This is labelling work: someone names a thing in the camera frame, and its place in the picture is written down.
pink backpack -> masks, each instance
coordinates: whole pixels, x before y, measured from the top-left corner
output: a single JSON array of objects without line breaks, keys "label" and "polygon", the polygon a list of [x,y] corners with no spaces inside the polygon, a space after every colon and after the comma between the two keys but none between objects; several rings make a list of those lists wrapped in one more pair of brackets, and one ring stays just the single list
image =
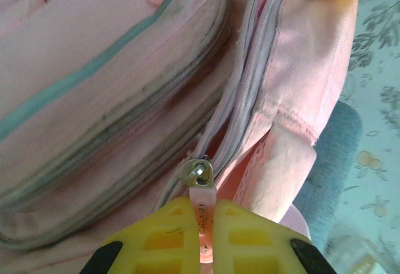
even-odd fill
[{"label": "pink backpack", "polygon": [[341,92],[356,9],[0,0],[0,272],[79,273],[184,195],[182,167],[206,156],[220,198],[281,221]]}]

teal stripe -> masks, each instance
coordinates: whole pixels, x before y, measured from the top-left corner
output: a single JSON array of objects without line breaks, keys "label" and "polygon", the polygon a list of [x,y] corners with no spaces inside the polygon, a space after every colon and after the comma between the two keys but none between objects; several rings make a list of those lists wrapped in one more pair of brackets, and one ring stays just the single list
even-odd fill
[{"label": "teal stripe", "polygon": [[25,121],[34,116],[46,105],[52,103],[60,96],[69,92],[84,80],[95,75],[106,63],[117,55],[123,47],[132,41],[138,34],[151,26],[161,14],[165,11],[172,0],[164,0],[158,10],[148,18],[133,26],[127,33],[121,36],[112,46],[107,48],[100,55],[92,59],[81,69],[69,76],[56,81],[45,90],[33,96],[28,101],[18,106],[14,111],[7,114],[0,120],[0,141],[9,136],[15,129],[21,126]]}]

yellow plastic object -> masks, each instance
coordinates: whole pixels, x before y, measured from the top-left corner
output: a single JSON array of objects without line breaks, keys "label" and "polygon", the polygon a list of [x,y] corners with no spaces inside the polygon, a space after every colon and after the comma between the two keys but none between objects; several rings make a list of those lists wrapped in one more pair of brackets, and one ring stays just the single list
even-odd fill
[{"label": "yellow plastic object", "polygon": [[215,274],[306,274],[290,246],[303,235],[230,201],[218,201],[214,214]]},{"label": "yellow plastic object", "polygon": [[172,200],[102,246],[114,241],[123,246],[107,274],[200,273],[199,227],[189,198]]}]

floral wallpaper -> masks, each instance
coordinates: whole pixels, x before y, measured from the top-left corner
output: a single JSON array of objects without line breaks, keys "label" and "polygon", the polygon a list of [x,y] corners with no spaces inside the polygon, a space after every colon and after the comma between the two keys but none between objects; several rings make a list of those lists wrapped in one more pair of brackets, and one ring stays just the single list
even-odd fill
[{"label": "floral wallpaper", "polygon": [[354,224],[400,262],[400,0],[360,0],[340,100],[360,115],[363,136],[336,221]]}]

zipper pull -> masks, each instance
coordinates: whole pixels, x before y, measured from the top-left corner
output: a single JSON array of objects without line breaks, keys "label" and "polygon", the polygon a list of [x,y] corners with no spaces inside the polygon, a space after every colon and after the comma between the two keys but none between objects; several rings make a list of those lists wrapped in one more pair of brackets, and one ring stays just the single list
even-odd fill
[{"label": "zipper pull", "polygon": [[189,186],[189,199],[199,225],[200,262],[213,262],[213,219],[217,203],[213,166],[207,156],[185,162],[179,178]]}]

